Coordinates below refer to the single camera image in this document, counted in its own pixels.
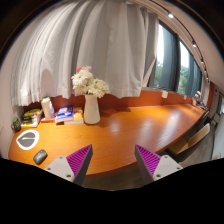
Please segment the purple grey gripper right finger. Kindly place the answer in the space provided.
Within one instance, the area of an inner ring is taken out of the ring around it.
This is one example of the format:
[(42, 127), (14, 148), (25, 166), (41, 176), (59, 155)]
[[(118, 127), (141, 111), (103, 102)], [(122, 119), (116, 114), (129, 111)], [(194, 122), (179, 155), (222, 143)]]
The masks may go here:
[(140, 145), (135, 145), (135, 157), (145, 185), (182, 169), (169, 155), (158, 155)]

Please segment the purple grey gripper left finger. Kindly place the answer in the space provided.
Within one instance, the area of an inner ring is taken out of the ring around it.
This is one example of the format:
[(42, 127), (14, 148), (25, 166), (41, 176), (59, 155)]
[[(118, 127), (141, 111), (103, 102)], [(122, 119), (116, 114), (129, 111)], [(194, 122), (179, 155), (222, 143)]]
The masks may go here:
[(45, 171), (81, 186), (93, 155), (92, 145), (87, 145), (69, 156), (59, 156)]

